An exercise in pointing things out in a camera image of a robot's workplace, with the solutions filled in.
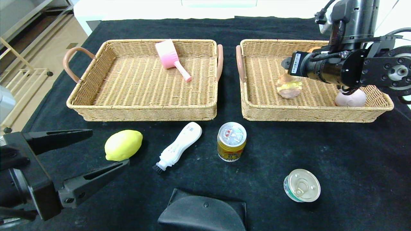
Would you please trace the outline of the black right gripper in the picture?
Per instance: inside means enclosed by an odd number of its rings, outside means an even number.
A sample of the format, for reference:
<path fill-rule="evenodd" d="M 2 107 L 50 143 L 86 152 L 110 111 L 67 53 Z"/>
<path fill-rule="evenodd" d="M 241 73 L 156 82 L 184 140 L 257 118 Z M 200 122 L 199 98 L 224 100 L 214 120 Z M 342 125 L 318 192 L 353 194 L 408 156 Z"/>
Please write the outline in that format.
<path fill-rule="evenodd" d="M 332 83 L 323 75 L 326 54 L 295 51 L 291 57 L 282 60 L 281 66 L 291 76 L 306 77 L 324 83 Z"/>

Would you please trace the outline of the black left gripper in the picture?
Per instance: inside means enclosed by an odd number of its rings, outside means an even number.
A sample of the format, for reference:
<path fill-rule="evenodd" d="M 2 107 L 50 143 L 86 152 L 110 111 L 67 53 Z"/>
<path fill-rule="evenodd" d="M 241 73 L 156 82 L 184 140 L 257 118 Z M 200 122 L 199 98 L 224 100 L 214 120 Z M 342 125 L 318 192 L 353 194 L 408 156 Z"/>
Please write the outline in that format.
<path fill-rule="evenodd" d="M 59 130 L 7 133 L 1 136 L 1 221 L 49 220 L 62 208 L 76 209 L 112 182 L 129 159 L 63 180 L 56 192 L 53 181 L 37 155 L 86 140 L 93 130 Z"/>

